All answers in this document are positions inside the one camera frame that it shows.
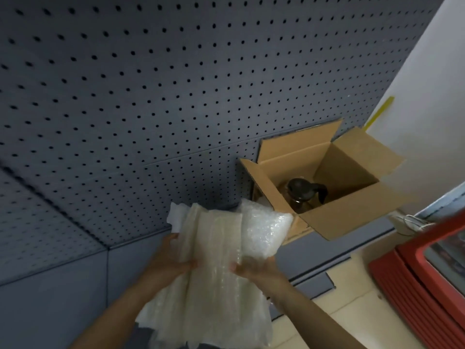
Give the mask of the person's right hand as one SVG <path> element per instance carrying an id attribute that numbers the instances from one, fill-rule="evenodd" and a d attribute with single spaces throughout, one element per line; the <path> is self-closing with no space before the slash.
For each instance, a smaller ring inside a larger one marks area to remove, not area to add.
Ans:
<path id="1" fill-rule="evenodd" d="M 241 276 L 255 284 L 267 297 L 274 297 L 290 287 L 287 277 L 278 269 L 275 258 L 265 259 L 246 256 L 239 264 L 247 264 L 251 268 L 251 276 Z"/>

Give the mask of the person's left hand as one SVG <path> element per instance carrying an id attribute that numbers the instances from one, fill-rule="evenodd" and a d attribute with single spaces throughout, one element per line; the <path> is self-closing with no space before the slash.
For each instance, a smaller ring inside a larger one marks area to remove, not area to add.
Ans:
<path id="1" fill-rule="evenodd" d="M 179 233 L 171 233 L 163 238 L 159 250 L 140 276 L 142 284 L 150 294 L 159 292 L 181 276 L 180 263 L 194 260 L 178 261 L 175 259 L 171 244 L 178 237 Z"/>

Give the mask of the white foam sheet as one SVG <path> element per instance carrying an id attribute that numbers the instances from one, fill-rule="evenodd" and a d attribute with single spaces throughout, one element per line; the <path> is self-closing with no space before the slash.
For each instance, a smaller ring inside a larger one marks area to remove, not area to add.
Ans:
<path id="1" fill-rule="evenodd" d="M 241 259 L 242 213 L 171 203 L 167 223 L 178 234 L 175 258 L 198 261 L 211 277 L 229 272 Z"/>

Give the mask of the clear bubble wrap sheet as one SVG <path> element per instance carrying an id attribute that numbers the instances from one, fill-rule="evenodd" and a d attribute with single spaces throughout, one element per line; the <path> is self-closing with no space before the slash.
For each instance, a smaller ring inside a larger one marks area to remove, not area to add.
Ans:
<path id="1" fill-rule="evenodd" d="M 282 245 L 294 216 L 242 199 L 241 260 L 269 258 Z M 269 301 L 262 291 L 231 271 L 211 277 L 200 265 L 179 277 L 151 299 L 136 318 L 154 332 L 147 349 L 198 349 L 201 344 L 223 349 L 269 346 L 272 324 Z"/>

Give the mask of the person's right forearm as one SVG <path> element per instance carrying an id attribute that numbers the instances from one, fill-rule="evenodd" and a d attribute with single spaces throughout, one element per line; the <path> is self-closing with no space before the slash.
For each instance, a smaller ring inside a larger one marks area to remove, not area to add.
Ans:
<path id="1" fill-rule="evenodd" d="M 255 282 L 289 318 L 310 349 L 367 349 L 287 279 L 264 277 Z"/>

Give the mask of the person's left forearm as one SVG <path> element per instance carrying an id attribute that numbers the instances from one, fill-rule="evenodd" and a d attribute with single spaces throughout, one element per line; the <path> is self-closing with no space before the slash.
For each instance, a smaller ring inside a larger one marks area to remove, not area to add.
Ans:
<path id="1" fill-rule="evenodd" d="M 172 279 L 149 277 L 138 280 L 110 305 L 68 349 L 121 349 L 131 336 L 135 319 L 144 305 Z"/>

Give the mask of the glass pot with black lid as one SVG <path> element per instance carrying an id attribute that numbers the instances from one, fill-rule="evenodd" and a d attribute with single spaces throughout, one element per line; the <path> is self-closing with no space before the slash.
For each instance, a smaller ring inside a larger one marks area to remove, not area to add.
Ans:
<path id="1" fill-rule="evenodd" d="M 301 177 L 283 183 L 279 192 L 296 214 L 303 214 L 322 206 L 328 196 L 325 185 Z"/>

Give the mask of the open brown cardboard box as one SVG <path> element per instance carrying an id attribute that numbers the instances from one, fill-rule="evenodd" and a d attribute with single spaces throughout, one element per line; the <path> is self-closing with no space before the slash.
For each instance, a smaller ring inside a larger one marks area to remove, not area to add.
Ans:
<path id="1" fill-rule="evenodd" d="M 294 221 L 284 244 L 316 232 L 340 238 L 412 201 L 412 195 L 381 181 L 405 160 L 362 128 L 353 127 L 331 141 L 342 119 L 262 140 L 256 162 L 240 158 L 254 182 L 253 200 L 264 196 L 276 212 Z M 325 185 L 324 203 L 297 212 L 282 194 L 292 178 Z"/>

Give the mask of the grey shelf base panel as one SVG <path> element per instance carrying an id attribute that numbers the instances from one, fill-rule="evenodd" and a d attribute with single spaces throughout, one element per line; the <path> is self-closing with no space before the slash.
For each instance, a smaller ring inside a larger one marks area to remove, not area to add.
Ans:
<path id="1" fill-rule="evenodd" d="M 311 298 L 329 291 L 329 268 L 394 229 L 379 218 L 339 239 L 311 232 L 278 250 L 279 269 Z M 169 230 L 0 287 L 0 349 L 66 349 L 137 279 Z"/>

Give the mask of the grey perforated pegboard shelf panel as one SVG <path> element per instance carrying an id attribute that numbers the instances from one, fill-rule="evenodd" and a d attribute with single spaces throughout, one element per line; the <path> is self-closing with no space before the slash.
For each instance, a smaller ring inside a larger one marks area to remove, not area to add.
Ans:
<path id="1" fill-rule="evenodd" d="M 444 0 L 0 0 L 0 284 L 230 208 L 368 119 Z"/>

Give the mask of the red chest freezer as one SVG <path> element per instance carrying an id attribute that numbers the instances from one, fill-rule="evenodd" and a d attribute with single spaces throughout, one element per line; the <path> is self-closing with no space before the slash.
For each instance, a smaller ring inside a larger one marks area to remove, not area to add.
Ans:
<path id="1" fill-rule="evenodd" d="M 418 233 L 393 250 L 369 262 L 368 271 L 390 305 L 427 349 L 465 349 L 465 294 L 444 271 L 427 259 L 427 249 L 437 255 L 457 276 L 465 280 L 465 267 L 438 244 L 452 238 L 465 256 L 465 208 L 424 232 Z"/>

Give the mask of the yellow tape strip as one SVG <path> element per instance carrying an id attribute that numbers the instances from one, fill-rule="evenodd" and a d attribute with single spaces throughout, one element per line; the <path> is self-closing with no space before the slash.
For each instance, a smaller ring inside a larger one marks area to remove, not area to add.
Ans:
<path id="1" fill-rule="evenodd" d="M 372 125 L 373 123 L 392 105 L 395 97 L 394 96 L 389 96 L 386 101 L 378 108 L 378 110 L 371 115 L 369 120 L 365 123 L 363 126 L 363 130 L 366 132 Z"/>

